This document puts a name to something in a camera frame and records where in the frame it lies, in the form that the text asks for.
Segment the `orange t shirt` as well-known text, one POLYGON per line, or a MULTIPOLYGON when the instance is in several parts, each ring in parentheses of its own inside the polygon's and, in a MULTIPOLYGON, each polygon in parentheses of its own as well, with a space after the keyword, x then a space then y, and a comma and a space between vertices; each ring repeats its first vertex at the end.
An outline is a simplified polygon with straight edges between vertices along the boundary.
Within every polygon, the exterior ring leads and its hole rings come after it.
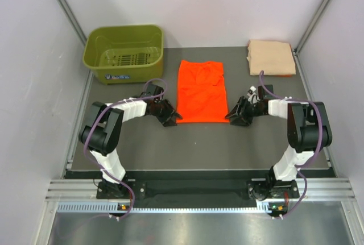
POLYGON ((182 60, 177 79, 178 124, 228 123, 223 63, 182 60))

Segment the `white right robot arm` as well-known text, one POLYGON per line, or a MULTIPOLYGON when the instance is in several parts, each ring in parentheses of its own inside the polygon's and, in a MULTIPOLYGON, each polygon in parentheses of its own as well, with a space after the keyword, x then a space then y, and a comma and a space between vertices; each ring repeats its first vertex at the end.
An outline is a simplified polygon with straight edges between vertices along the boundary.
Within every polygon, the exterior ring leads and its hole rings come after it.
POLYGON ((298 198, 296 178, 299 170, 332 143, 325 105, 294 101, 290 97, 278 98, 272 85, 252 86, 225 118, 233 126, 249 127, 254 118, 266 115, 287 121, 288 147, 267 172, 265 180, 248 182, 249 196, 259 201, 284 196, 298 198))

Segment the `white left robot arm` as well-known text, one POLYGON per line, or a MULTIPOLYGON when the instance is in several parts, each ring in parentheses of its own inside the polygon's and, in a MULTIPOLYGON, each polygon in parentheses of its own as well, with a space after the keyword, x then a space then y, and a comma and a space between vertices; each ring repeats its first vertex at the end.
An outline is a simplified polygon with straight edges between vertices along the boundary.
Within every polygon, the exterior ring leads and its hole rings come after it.
POLYGON ((155 116, 164 126, 176 126, 183 117, 165 99, 165 88, 146 82, 140 95, 116 103, 94 102, 86 116, 78 139, 84 152, 90 152, 102 173, 99 188, 105 193, 121 198, 129 192, 125 181, 126 170, 117 154, 122 124, 144 116, 155 116))

